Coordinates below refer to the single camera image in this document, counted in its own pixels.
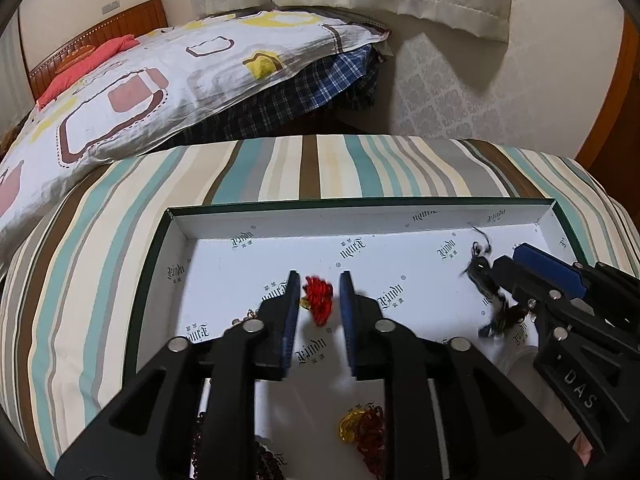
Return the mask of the person's right hand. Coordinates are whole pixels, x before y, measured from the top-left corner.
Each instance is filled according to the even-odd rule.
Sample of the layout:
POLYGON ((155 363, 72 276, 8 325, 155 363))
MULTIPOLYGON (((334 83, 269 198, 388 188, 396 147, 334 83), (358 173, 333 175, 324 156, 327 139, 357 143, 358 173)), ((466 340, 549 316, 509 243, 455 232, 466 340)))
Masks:
POLYGON ((578 455, 582 464, 587 466, 589 464, 591 454, 593 452, 593 446, 587 439, 583 432, 580 432, 573 441, 572 448, 578 455))

